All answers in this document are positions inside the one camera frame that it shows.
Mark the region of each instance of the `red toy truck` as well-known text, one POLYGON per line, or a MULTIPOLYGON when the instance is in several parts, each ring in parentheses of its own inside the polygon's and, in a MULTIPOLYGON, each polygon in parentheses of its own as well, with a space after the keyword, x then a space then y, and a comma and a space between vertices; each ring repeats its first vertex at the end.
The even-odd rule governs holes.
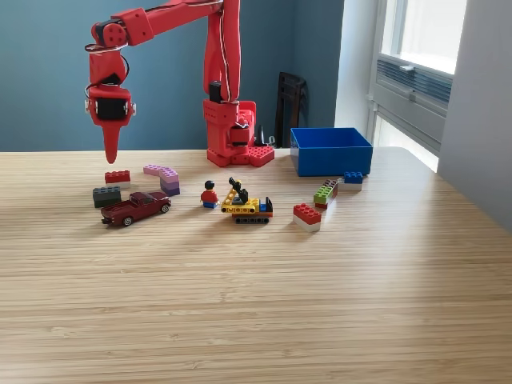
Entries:
POLYGON ((130 226, 134 221, 147 218, 157 212, 169 212, 170 199, 163 192, 134 192, 130 200, 102 208, 103 224, 130 226))

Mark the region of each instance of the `purple lego brick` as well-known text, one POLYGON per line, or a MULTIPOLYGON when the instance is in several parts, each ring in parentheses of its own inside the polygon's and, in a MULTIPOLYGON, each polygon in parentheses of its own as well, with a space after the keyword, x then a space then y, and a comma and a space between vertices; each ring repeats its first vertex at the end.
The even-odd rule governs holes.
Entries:
POLYGON ((164 182, 160 179, 160 187, 166 188, 167 190, 175 190, 179 188, 179 182, 164 182))
POLYGON ((176 196, 177 194, 179 194, 179 188, 176 188, 174 190, 168 190, 167 188, 165 188, 164 186, 160 186, 160 189, 162 190, 162 192, 164 194, 166 194, 167 196, 171 197, 171 196, 176 196))
POLYGON ((179 182, 179 176, 178 173, 175 170, 172 170, 171 168, 165 168, 163 170, 160 170, 160 180, 166 182, 167 184, 171 182, 179 182))
POLYGON ((153 176, 159 176, 160 170, 169 170, 170 168, 167 166, 155 166, 153 164, 148 164, 144 167, 145 174, 151 174, 153 176))

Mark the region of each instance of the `blue wall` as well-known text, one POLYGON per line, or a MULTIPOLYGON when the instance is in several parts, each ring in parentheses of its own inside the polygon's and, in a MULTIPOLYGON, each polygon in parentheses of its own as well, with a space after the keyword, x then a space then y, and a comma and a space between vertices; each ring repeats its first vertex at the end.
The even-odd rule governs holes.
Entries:
MULTIPOLYGON (((82 90, 89 73, 83 47, 92 42, 90 27, 117 11, 163 2, 16 0, 3 4, 0 150, 102 149, 101 128, 83 111, 82 90)), ((242 0, 241 99, 258 104, 258 123, 267 134, 274 132, 280 71, 300 74, 310 84, 310 125, 334 124, 341 20, 342 0, 322 0, 322 7, 311 7, 303 0, 242 0)), ((205 42, 203 19, 123 50, 131 67, 124 85, 132 92, 138 114, 122 129, 120 149, 206 148, 205 42)))

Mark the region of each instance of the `blue box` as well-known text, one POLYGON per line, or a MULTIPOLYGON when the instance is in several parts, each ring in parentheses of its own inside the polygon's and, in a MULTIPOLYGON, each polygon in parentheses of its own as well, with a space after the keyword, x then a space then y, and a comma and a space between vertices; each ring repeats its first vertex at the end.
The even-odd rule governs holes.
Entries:
POLYGON ((299 176, 370 173, 374 148, 355 128, 292 128, 290 144, 299 176))

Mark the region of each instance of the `red robotic arm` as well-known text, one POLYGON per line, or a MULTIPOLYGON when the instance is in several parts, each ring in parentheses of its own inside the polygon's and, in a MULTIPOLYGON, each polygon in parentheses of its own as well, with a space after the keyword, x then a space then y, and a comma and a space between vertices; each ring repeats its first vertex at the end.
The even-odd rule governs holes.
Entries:
POLYGON ((208 159, 218 166, 262 166, 274 158, 271 147, 254 147, 256 105, 239 102, 240 0, 172 0, 148 10, 127 10, 92 28, 90 85, 86 110, 103 128, 106 158, 117 156, 119 131, 135 115, 130 92, 121 88, 129 67, 121 49, 151 40, 155 35, 208 16, 203 103, 208 129, 208 159))

